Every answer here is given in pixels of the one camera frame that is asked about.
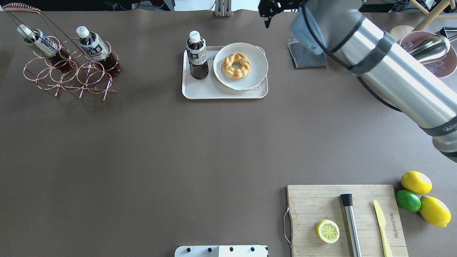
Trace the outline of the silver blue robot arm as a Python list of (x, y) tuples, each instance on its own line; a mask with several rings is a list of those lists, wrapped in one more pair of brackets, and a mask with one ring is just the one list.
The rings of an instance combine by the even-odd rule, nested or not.
[(355, 77), (380, 93), (432, 137), (433, 145), (456, 161), (457, 96), (395, 39), (359, 12), (360, 0), (262, 0), (260, 16), (271, 18), (287, 9), (299, 13), (290, 31), (314, 54), (326, 52)]

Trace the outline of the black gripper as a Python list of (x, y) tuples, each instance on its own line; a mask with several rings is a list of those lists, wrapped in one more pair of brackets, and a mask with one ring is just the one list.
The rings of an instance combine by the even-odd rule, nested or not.
[(272, 17), (285, 10), (298, 9), (303, 0), (261, 0), (258, 13), (264, 18), (265, 27), (269, 28)]

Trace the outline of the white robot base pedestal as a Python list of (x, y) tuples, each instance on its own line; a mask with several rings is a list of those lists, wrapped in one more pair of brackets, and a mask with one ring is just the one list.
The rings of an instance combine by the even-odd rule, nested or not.
[(179, 246), (175, 257), (268, 257), (265, 245), (202, 245)]

